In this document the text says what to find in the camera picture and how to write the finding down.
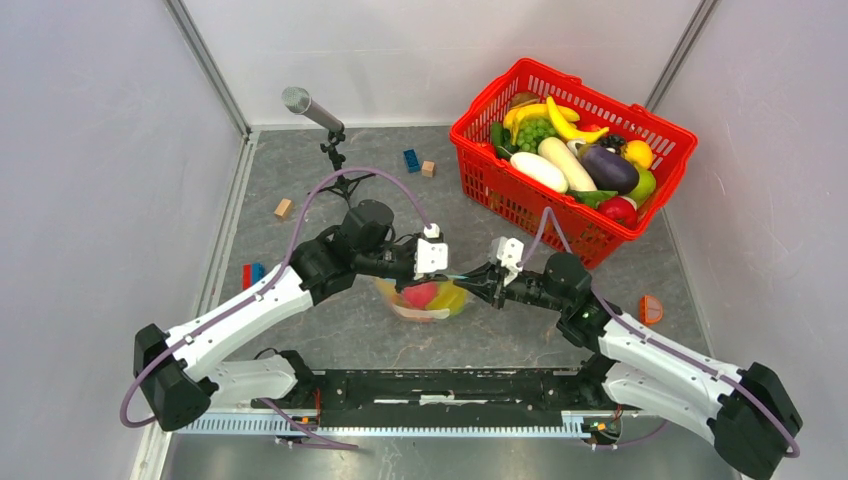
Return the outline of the clear zip top bag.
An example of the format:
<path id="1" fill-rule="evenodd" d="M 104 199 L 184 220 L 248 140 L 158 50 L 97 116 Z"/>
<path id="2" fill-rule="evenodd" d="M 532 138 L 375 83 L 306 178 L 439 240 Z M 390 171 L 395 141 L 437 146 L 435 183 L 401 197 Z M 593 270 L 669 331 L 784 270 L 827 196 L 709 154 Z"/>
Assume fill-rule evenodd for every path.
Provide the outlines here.
<path id="1" fill-rule="evenodd" d="M 468 301 L 468 292 L 452 279 L 431 281 L 395 288 L 392 279 L 375 278 L 374 284 L 388 308 L 400 319 L 414 322 L 437 322 L 459 315 Z"/>

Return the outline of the red apple toy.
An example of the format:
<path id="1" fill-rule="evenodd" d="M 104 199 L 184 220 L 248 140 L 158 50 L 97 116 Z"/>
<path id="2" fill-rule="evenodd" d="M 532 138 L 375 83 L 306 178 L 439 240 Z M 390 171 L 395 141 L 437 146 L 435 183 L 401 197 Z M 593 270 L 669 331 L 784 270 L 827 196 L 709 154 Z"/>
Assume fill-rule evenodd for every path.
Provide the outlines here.
<path id="1" fill-rule="evenodd" d="M 427 310 L 428 305 L 436 298 L 438 292 L 438 283 L 428 282 L 404 288 L 401 297 L 409 307 Z"/>

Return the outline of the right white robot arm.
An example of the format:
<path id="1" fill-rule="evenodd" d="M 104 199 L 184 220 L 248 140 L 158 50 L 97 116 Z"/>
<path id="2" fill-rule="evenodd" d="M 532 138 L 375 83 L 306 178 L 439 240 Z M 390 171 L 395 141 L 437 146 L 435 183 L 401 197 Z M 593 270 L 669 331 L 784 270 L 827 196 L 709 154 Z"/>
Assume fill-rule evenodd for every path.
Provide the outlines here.
<path id="1" fill-rule="evenodd" d="M 576 256 L 555 253 L 540 272 L 488 262 L 456 283 L 495 308 L 511 301 L 557 313 L 563 337 L 599 365 L 577 382 L 585 405 L 653 413 L 703 438 L 750 479 L 769 479 L 783 459 L 799 457 L 803 420 L 774 370 L 723 362 L 652 331 L 604 299 Z"/>

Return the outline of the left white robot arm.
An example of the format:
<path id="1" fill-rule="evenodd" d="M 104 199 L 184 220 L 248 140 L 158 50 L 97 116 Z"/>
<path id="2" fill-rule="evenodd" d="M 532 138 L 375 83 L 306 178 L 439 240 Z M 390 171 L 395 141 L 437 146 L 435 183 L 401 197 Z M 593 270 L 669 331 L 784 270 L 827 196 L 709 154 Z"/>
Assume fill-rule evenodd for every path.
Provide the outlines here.
<path id="1" fill-rule="evenodd" d="M 421 231 L 387 258 L 393 245 L 386 237 L 392 230 L 392 210 L 364 200 L 315 238 L 292 240 L 280 264 L 217 308 L 169 330 L 155 324 L 140 329 L 134 338 L 134 381 L 120 407 L 122 423 L 132 428 L 145 424 L 128 417 L 136 391 L 150 407 L 150 420 L 166 432 L 193 423 L 214 403 L 226 400 L 280 398 L 290 407 L 306 405 L 314 381 L 287 358 L 227 358 L 275 324 L 349 289 L 359 275 L 410 285 L 447 268 L 448 250 L 437 224 L 425 221 Z"/>

